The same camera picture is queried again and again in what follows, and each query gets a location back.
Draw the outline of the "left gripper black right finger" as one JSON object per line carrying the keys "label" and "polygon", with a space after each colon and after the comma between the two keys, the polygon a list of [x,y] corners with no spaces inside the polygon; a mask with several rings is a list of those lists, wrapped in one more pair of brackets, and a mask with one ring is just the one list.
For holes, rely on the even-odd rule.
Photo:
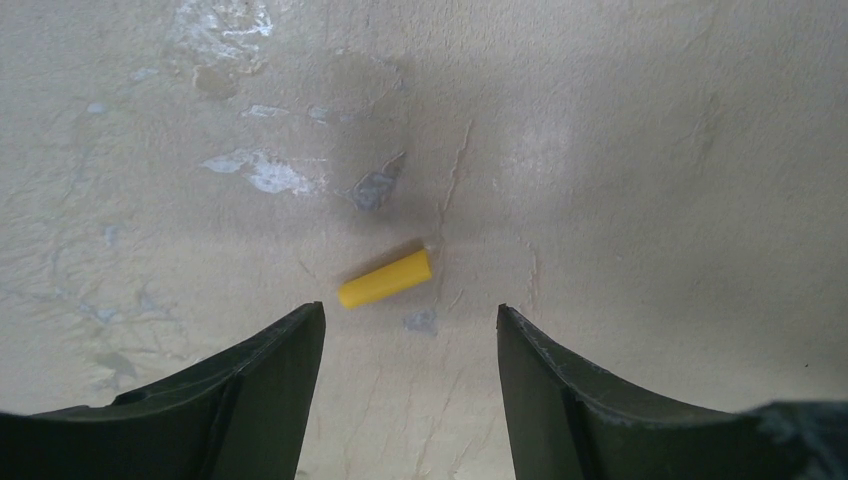
{"label": "left gripper black right finger", "polygon": [[773,402],[726,413],[677,401],[497,314],[500,383],[519,479],[843,479],[847,406]]}

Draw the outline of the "yellow marker cap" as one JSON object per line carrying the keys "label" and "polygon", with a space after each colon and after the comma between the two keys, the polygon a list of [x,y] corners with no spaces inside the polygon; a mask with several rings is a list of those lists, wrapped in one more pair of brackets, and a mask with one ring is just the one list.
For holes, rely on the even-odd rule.
{"label": "yellow marker cap", "polygon": [[338,300],[348,309],[371,304],[408,290],[433,277],[429,253],[420,249],[344,283],[337,291]]}

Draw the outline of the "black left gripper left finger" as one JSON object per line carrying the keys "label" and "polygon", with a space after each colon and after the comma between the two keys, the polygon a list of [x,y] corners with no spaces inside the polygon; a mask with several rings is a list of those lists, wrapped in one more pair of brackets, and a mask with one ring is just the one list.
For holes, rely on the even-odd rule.
{"label": "black left gripper left finger", "polygon": [[117,396],[1,416],[5,479],[293,479],[325,338],[318,302]]}

